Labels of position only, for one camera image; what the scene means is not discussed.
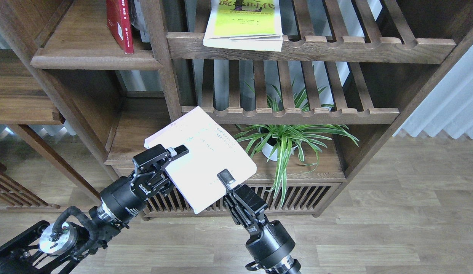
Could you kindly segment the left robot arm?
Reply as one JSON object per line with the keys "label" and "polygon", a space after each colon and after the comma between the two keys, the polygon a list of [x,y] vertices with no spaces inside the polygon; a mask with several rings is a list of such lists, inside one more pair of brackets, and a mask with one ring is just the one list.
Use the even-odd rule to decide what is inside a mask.
{"label": "left robot arm", "polygon": [[172,191],[166,167],[186,154],[184,145],[159,144],[135,155],[134,171],[103,189],[101,205],[91,208],[89,216],[68,207],[53,224],[40,221],[0,246],[0,274],[50,274],[62,264],[60,273],[70,273],[85,257],[107,248],[146,208],[149,198]]}

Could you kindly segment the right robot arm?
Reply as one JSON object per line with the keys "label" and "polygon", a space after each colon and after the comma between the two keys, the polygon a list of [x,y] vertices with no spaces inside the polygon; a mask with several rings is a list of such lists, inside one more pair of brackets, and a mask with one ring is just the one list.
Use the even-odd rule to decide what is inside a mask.
{"label": "right robot arm", "polygon": [[230,185],[235,179],[227,169],[218,173],[226,188],[223,201],[236,225],[242,225],[250,234],[246,248],[254,259],[245,268],[249,271],[264,269],[267,274],[299,274],[301,264],[291,256],[295,241],[280,221],[269,222],[264,210],[266,202],[248,185]]}

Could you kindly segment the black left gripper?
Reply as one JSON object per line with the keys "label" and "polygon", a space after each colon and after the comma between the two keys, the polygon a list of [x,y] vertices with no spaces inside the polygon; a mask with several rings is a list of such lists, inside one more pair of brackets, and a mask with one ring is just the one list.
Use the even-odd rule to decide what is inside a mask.
{"label": "black left gripper", "polygon": [[186,155],[185,145],[165,148],[161,144],[133,157],[134,171],[122,176],[101,191],[99,218],[106,223],[129,223],[156,194],[168,196],[174,183],[165,172],[167,165]]}

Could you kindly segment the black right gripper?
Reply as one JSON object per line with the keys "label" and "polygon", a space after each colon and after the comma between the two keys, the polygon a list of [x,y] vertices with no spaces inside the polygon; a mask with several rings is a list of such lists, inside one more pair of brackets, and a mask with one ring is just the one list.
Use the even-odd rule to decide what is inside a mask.
{"label": "black right gripper", "polygon": [[223,201],[236,225],[250,234],[246,248],[254,259],[246,269],[295,269],[291,251],[295,241],[278,220],[270,222],[264,214],[267,204],[246,184],[231,188],[236,180],[227,169],[217,174],[226,189]]}

